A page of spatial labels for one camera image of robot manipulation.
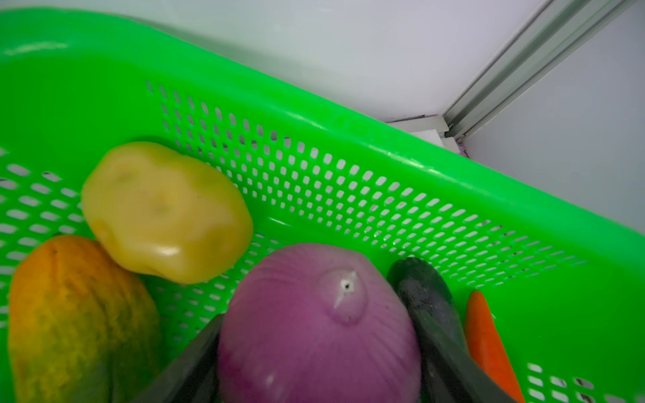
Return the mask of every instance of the papaya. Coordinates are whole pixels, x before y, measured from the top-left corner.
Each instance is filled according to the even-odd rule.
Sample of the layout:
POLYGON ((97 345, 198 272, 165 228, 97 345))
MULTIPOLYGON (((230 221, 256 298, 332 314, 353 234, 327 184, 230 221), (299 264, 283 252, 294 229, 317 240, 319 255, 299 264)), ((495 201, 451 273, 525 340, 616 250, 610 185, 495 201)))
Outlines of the papaya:
POLYGON ((32 251, 9 311, 17 403, 125 403, 161 370, 154 301, 91 239, 62 235, 32 251))

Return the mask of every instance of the metal frame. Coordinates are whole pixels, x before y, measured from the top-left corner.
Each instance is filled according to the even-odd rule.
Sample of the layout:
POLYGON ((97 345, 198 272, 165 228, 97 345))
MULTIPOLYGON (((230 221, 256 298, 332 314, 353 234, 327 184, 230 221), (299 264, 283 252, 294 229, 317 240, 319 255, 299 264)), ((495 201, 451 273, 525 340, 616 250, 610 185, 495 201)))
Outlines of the metal frame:
POLYGON ((553 0, 445 114, 463 140, 635 0, 553 0))

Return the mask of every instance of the basket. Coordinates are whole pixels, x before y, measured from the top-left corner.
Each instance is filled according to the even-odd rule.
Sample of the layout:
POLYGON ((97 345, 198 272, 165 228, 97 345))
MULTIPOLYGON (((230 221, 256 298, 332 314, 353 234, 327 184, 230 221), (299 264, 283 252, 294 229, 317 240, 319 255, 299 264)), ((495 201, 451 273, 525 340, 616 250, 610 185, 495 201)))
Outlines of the basket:
MULTIPOLYGON (((242 191, 256 234, 224 275, 144 277, 167 359, 282 245, 322 242, 384 274, 414 255, 463 313, 480 289, 528 402, 645 402, 645 238, 475 162, 116 16, 0 14, 0 345, 16 265, 92 236, 79 190, 100 158, 155 141, 242 191)), ((0 401, 11 402, 6 349, 0 401)))

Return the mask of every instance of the gray wall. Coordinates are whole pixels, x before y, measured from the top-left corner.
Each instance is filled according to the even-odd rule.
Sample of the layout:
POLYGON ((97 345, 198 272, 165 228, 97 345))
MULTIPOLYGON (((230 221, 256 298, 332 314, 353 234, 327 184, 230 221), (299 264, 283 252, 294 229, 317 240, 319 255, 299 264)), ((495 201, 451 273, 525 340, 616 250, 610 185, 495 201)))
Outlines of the gray wall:
POLYGON ((645 0, 465 145, 475 161, 645 233, 645 0))

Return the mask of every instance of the onion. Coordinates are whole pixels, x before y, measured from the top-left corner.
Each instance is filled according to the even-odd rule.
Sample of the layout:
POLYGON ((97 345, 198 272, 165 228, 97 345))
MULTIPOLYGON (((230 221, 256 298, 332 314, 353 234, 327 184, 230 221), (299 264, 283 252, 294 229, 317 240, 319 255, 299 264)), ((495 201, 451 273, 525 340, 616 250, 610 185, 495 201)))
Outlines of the onion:
POLYGON ((408 313, 362 254, 287 246, 240 283, 219 340, 226 403, 411 403, 421 354, 408 313))

